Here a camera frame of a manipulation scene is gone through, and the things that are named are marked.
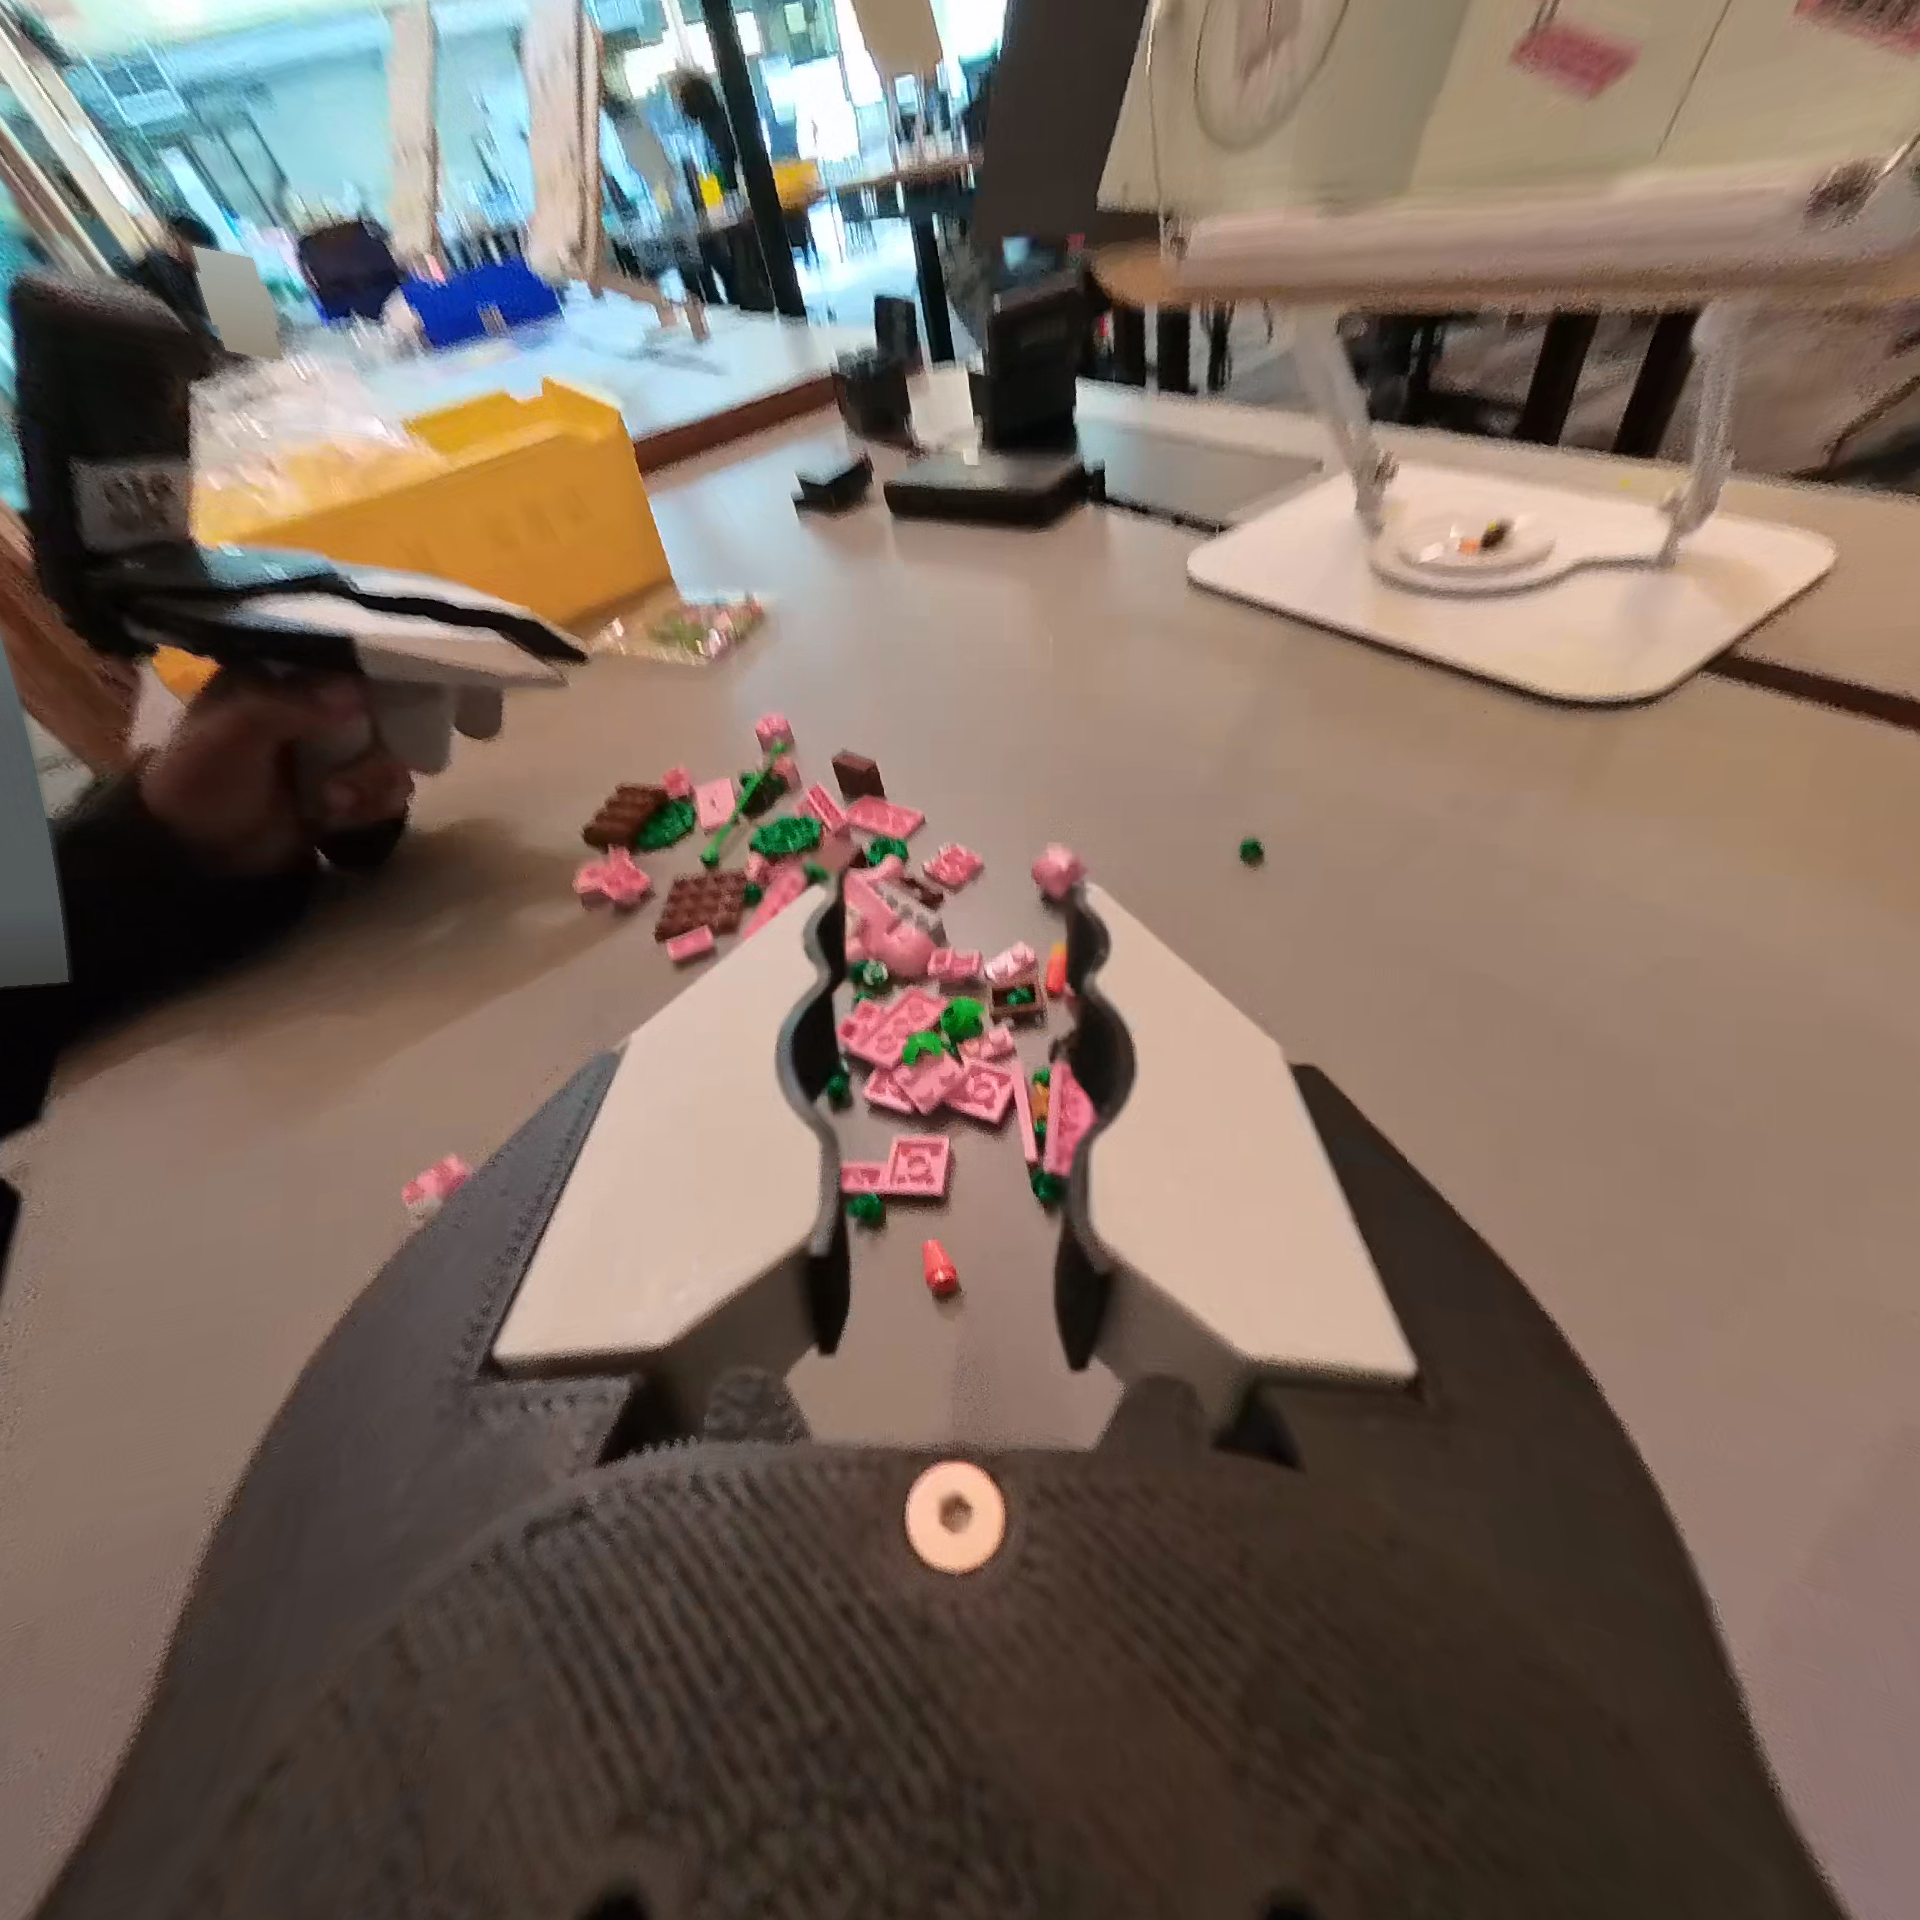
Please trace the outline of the crumpled clear plastic bags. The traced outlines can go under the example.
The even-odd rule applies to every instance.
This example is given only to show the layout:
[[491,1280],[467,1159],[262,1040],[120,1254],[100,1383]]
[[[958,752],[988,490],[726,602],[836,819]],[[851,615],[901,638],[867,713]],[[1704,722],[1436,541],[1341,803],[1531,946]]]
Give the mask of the crumpled clear plastic bags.
[[425,446],[344,355],[234,358],[190,391],[193,465],[203,481],[259,479],[306,457],[370,461]]

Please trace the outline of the yellow plastic bin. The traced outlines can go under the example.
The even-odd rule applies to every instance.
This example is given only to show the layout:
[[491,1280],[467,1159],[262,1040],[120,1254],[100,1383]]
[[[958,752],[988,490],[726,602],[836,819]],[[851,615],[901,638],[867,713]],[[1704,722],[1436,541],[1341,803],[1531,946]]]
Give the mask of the yellow plastic bin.
[[441,578],[564,627],[674,582],[624,416],[561,378],[203,453],[193,529]]

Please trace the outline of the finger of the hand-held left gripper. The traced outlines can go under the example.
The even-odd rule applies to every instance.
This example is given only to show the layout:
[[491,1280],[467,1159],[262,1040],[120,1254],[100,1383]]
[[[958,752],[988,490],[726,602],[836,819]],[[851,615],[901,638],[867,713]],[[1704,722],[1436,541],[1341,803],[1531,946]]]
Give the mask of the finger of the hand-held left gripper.
[[321,555],[256,547],[208,547],[208,602],[221,613],[318,622],[344,613],[425,618],[486,633],[524,654],[579,654],[582,647],[539,613],[493,591],[398,567],[368,567]]
[[366,678],[432,688],[541,688],[564,682],[588,654],[557,630],[532,639],[428,615],[360,615],[356,664]]

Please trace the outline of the brick instruction booklet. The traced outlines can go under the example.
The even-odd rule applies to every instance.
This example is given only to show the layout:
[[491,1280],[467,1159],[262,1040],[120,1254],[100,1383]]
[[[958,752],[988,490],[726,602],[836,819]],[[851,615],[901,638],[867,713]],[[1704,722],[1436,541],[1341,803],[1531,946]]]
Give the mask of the brick instruction booklet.
[[1916,122],[1916,1],[1154,3],[1096,202],[1592,187],[1885,157]]

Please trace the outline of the black charging dock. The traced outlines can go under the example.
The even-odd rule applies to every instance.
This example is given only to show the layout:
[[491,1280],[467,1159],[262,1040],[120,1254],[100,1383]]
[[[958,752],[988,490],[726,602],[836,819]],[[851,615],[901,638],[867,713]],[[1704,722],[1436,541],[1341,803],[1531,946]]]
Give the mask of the black charging dock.
[[992,296],[970,373],[978,438],[990,453],[1075,443],[1076,378],[1088,347],[1082,272],[1056,272]]

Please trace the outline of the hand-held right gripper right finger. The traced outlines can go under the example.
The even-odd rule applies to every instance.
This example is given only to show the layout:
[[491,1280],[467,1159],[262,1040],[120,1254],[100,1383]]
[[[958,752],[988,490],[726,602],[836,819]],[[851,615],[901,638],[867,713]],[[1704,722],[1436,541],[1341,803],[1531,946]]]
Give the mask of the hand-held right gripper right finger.
[[1211,1425],[1265,1385],[1416,1385],[1283,1045],[1105,886],[1069,893],[1065,927],[1054,1326],[1068,1366],[1185,1383]]

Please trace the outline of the white book stand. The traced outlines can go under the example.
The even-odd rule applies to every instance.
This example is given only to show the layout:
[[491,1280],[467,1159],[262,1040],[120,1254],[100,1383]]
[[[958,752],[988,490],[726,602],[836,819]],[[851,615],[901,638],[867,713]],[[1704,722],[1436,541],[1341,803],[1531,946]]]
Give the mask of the white book stand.
[[[1665,697],[1836,560],[1833,541],[1754,518],[1715,529],[1754,295],[1842,255],[1819,187],[1804,167],[1691,170],[1541,198],[1165,218],[1160,289],[1272,296],[1334,455],[1331,477],[1202,544],[1190,584],[1552,703]],[[1658,278],[1732,295],[1704,311],[1689,463],[1656,505],[1392,453],[1337,335],[1365,304],[1465,307]],[[1516,521],[1507,550],[1456,552],[1499,517]]]

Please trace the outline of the flat black box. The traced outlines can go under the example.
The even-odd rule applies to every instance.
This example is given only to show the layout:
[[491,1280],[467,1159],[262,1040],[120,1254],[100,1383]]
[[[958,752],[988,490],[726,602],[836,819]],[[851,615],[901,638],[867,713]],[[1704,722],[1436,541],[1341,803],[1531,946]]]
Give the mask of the flat black box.
[[1075,453],[936,449],[880,485],[888,512],[1001,529],[1044,529],[1107,498],[1107,465]]

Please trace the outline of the person's left hand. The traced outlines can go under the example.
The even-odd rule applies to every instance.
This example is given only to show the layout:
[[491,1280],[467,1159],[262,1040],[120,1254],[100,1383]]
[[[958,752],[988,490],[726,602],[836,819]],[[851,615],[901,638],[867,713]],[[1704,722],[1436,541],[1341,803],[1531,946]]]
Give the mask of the person's left hand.
[[316,783],[302,754],[337,745],[368,715],[368,688],[339,673],[267,677],[221,666],[174,730],[136,767],[146,811],[210,869],[288,873],[325,841],[400,822],[417,775],[370,745]]

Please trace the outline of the green vine piece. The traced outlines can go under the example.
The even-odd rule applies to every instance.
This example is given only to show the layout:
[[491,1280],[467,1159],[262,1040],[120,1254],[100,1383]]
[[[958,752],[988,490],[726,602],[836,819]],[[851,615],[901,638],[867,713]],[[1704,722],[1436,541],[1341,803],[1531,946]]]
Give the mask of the green vine piece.
[[756,819],[768,811],[789,789],[786,770],[780,759],[766,760],[733,782],[733,798],[712,819],[704,816],[706,841],[699,851],[702,869],[714,873],[723,863],[723,855],[739,827]]

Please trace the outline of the black partition panel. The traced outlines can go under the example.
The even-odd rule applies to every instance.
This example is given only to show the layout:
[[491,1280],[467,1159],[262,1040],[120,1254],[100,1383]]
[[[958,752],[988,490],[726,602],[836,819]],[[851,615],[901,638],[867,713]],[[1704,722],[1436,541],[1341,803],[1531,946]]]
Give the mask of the black partition panel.
[[1152,210],[1102,210],[1121,103],[1146,1],[1010,1],[992,75],[972,235],[990,263],[1005,241],[1096,248],[1157,233]]

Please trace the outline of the pile of pink toy bricks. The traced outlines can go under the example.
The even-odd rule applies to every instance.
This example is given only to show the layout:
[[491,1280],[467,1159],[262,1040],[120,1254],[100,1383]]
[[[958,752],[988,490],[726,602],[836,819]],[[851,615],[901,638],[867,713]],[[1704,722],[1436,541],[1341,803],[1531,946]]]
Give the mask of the pile of pink toy bricks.
[[[891,799],[846,803],[820,783],[800,783],[794,735],[778,713],[760,720],[756,735],[760,765],[781,760],[789,789],[739,827],[717,870],[749,878],[740,938],[809,886],[844,899],[846,976],[833,998],[840,1059],[825,1082],[825,1113],[846,1110],[852,1097],[917,1121],[952,1113],[997,1129],[1017,1113],[1032,1192],[1056,1209],[1065,1183],[1054,1176],[1054,1064],[1024,1072],[1014,1025],[1042,1018],[1048,997],[1065,986],[1068,947],[1051,947],[1044,973],[1021,943],[994,958],[954,947],[937,909],[944,889],[978,874],[973,849],[947,842],[912,870],[909,841],[923,827],[917,809]],[[754,855],[754,830],[792,814],[818,818],[822,842],[805,858]],[[660,947],[674,965],[702,965],[715,938],[698,927]],[[852,1218],[883,1219],[890,1203],[947,1197],[952,1149],[942,1135],[891,1135],[880,1159],[842,1166]]]

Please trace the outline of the black ceiling pole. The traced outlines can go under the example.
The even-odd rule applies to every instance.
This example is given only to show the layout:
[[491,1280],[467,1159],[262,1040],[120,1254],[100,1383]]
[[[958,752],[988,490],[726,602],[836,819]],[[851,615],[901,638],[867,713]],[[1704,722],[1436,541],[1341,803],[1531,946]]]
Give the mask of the black ceiling pole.
[[747,197],[768,293],[781,317],[805,321],[808,304],[795,254],[789,243],[773,159],[762,129],[749,62],[739,35],[736,6],[732,1],[702,1],[702,9],[717,87],[736,143],[736,170]]

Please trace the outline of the short cardboard board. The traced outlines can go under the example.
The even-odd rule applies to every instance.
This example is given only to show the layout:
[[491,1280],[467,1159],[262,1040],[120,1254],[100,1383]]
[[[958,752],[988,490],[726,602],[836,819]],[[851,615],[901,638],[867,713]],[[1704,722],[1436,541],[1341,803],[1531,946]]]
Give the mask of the short cardboard board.
[[438,243],[441,218],[435,3],[393,3],[389,31],[392,240],[405,255],[428,255]]

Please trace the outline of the small clear plastic bag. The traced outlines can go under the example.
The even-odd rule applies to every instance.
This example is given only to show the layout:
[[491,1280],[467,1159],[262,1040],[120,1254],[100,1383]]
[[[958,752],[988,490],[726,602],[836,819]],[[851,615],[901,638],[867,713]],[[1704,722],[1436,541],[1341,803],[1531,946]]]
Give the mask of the small clear plastic bag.
[[582,647],[593,658],[658,664],[714,664],[752,639],[768,618],[752,591],[649,591],[597,624]]

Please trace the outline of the black charger cube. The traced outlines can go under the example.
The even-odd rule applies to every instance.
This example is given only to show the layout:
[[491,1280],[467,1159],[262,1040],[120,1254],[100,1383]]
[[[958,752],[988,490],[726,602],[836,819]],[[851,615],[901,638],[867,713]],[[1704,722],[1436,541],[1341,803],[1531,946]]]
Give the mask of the black charger cube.
[[883,347],[842,351],[833,362],[833,398],[852,441],[915,453],[909,376],[915,362]]

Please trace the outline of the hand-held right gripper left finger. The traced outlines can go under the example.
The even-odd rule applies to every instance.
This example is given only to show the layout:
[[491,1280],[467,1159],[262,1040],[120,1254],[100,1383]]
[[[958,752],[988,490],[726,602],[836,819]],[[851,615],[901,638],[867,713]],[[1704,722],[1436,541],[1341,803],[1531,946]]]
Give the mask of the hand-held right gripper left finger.
[[840,1350],[844,976],[844,899],[812,886],[630,1031],[493,1336],[500,1374],[786,1374]]

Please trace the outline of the tall cardboard board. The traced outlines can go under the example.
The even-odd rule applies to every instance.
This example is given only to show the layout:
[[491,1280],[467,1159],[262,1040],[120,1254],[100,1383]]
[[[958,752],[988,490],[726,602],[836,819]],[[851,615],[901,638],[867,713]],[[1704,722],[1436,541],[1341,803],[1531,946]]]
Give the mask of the tall cardboard board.
[[521,26],[532,205],[526,255],[553,282],[605,281],[603,42],[588,1],[530,1]]

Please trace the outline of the blue plastic bin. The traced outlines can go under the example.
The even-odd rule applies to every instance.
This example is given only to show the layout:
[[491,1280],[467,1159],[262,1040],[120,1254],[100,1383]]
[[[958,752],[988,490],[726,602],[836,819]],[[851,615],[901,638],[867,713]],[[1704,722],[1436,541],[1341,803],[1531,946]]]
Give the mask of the blue plastic bin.
[[449,278],[409,278],[400,296],[419,321],[422,344],[435,351],[546,323],[563,312],[557,287],[521,255],[490,259]]

